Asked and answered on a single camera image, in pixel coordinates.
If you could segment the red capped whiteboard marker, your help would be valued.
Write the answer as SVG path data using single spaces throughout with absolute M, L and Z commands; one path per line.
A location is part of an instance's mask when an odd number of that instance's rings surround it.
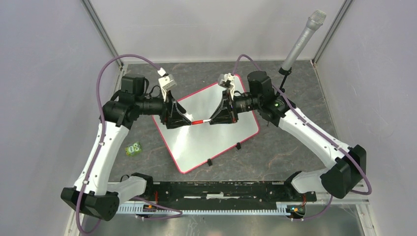
M 203 124 L 210 122 L 210 119 L 201 119 L 201 120 L 195 120 L 191 122 L 191 125 L 197 125 L 197 124 Z

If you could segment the white board with pink rim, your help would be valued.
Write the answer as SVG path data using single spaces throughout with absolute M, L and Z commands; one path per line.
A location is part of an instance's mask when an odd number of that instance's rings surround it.
M 218 107 L 222 91 L 222 87 L 213 83 L 179 99 L 179 104 L 186 109 L 186 116 L 191 121 L 208 119 Z M 260 131 L 253 111 L 239 114 L 234 124 L 199 123 L 176 129 L 167 129 L 159 116 L 153 116 L 152 119 L 182 174 L 206 164 L 208 160 L 235 148 L 238 143 L 247 141 Z

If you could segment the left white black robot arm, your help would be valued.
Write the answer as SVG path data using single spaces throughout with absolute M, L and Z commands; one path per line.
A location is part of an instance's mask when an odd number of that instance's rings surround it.
M 146 201 L 154 196 L 151 176 L 133 173 L 115 185 L 109 185 L 108 180 L 123 140 L 139 116 L 159 116 L 168 129 L 191 125 L 184 115 L 186 110 L 172 96 L 171 89 L 176 85 L 173 76 L 164 74 L 158 83 L 161 94 L 152 97 L 146 92 L 148 79 L 126 74 L 121 79 L 121 89 L 102 106 L 98 134 L 87 163 L 74 185 L 61 192 L 61 199 L 75 211 L 110 221 L 126 201 L 136 196 Z

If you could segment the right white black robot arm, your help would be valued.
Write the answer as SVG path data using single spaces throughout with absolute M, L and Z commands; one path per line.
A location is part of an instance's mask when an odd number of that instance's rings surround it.
M 236 91 L 235 74 L 221 74 L 218 85 L 224 90 L 220 103 L 209 119 L 211 125 L 237 123 L 239 114 L 257 111 L 274 126 L 288 132 L 323 163 L 317 171 L 298 171 L 285 181 L 284 195 L 291 201 L 298 200 L 307 192 L 327 192 L 343 199 L 349 193 L 371 193 L 355 190 L 366 179 L 366 150 L 338 140 L 310 120 L 281 88 L 276 88 L 264 71 L 248 74 L 249 91 Z

